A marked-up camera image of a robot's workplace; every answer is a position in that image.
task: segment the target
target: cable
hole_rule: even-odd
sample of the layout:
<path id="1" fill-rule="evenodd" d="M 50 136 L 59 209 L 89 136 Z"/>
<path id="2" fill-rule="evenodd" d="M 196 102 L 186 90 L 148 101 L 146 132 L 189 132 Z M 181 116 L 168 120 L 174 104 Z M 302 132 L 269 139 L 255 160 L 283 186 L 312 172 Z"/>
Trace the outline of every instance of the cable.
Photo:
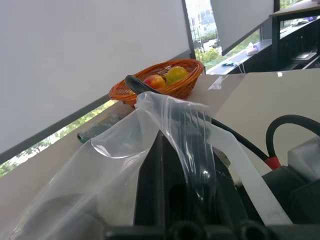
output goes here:
<path id="1" fill-rule="evenodd" d="M 314 134 L 320 137 L 320 123 L 314 121 L 305 116 L 299 115 L 284 115 L 278 117 L 274 120 L 268 127 L 265 135 L 265 144 L 269 156 L 276 157 L 275 147 L 274 147 L 274 134 L 276 129 L 283 124 L 295 124 L 301 126 L 305 129 L 310 130 Z"/>
<path id="2" fill-rule="evenodd" d="M 241 72 L 242 74 L 245 74 L 245 73 L 246 73 L 245 65 L 244 65 L 242 62 L 235 62 L 234 64 L 239 68 L 239 70 L 240 70 L 240 72 Z"/>
<path id="3" fill-rule="evenodd" d="M 257 155 L 262 161 L 266 161 L 269 157 L 261 151 L 257 146 L 255 146 L 253 143 L 251 143 L 248 139 L 231 129 L 230 127 L 224 125 L 223 123 L 211 118 L 211 124 L 226 130 L 230 133 L 232 133 L 235 138 L 239 141 L 239 143 L 243 144 L 246 148 L 248 148 L 251 152 L 253 152 L 255 155 Z"/>

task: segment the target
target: desk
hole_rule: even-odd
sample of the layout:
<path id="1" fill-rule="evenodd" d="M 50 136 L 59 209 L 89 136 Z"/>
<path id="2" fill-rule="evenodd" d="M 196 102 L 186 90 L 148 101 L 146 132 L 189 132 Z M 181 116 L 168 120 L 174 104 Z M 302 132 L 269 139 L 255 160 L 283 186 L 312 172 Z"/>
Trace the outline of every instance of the desk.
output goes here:
<path id="1" fill-rule="evenodd" d="M 189 100 L 208 105 L 211 117 L 267 153 L 266 131 L 274 119 L 295 114 L 320 122 L 319 75 L 320 69 L 288 71 L 282 77 L 276 72 L 234 74 L 228 75 L 218 84 L 219 87 L 211 90 L 208 90 L 209 86 L 219 76 L 205 76 L 199 79 Z M 288 151 L 314 136 L 297 125 L 280 126 L 274 135 L 275 152 L 280 163 L 287 165 Z M 257 156 L 246 148 L 244 150 L 261 174 L 270 171 Z"/>
<path id="2" fill-rule="evenodd" d="M 292 6 L 276 11 L 270 15 L 270 17 L 272 17 L 272 56 L 275 67 L 277 67 L 279 64 L 280 22 L 292 19 L 313 17 L 318 15 L 320 15 L 320 4 L 318 4 L 318 1 L 312 0 L 300 1 Z"/>

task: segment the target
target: orange wicker basket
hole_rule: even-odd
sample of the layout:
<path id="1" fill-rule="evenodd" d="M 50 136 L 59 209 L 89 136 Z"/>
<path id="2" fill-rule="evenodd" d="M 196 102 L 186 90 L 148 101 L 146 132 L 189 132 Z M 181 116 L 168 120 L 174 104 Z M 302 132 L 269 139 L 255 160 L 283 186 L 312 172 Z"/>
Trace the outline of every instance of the orange wicker basket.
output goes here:
<path id="1" fill-rule="evenodd" d="M 155 74 L 164 77 L 174 66 L 184 67 L 189 72 L 189 75 L 179 81 L 171 83 L 157 90 L 163 94 L 170 95 L 178 99 L 187 99 L 191 95 L 192 89 L 195 87 L 198 77 L 204 70 L 204 66 L 198 60 L 180 59 L 166 61 L 150 66 L 134 74 L 134 76 L 141 81 L 144 81 L 148 76 Z M 109 92 L 109 96 L 111 99 L 122 101 L 131 106 L 134 106 L 137 101 L 137 95 L 126 86 L 125 80 L 122 80 L 114 85 Z"/>

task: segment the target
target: white roller blind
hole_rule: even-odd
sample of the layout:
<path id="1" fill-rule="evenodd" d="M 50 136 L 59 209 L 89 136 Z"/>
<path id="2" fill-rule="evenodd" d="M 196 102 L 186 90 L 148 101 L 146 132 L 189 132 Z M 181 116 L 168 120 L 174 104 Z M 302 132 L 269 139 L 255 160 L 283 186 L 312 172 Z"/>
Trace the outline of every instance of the white roller blind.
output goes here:
<path id="1" fill-rule="evenodd" d="M 181 0 L 1 0 L 0 153 L 189 49 Z"/>
<path id="2" fill-rule="evenodd" d="M 224 54 L 274 10 L 274 0 L 211 0 L 211 5 Z"/>

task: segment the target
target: window sill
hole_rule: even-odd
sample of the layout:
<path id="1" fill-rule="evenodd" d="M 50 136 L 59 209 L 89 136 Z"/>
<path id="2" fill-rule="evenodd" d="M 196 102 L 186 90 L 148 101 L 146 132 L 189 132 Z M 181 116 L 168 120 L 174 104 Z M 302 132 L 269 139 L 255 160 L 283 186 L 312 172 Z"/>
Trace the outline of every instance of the window sill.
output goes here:
<path id="1" fill-rule="evenodd" d="M 260 42 L 256 43 L 255 45 L 258 47 L 259 52 L 261 52 L 262 50 L 264 50 L 265 48 L 267 48 L 271 44 L 272 44 L 272 40 L 267 39 L 267 40 L 260 41 Z M 253 56 L 254 55 L 248 56 L 246 53 L 246 50 L 244 49 L 244 50 L 236 53 L 235 55 L 229 57 L 228 59 L 220 62 L 218 65 L 208 69 L 206 71 L 206 74 L 208 74 L 208 75 L 229 74 L 232 70 L 238 68 L 238 66 L 222 66 L 222 64 L 227 63 L 227 62 L 244 63 L 245 61 L 247 61 L 248 59 L 250 59 Z"/>

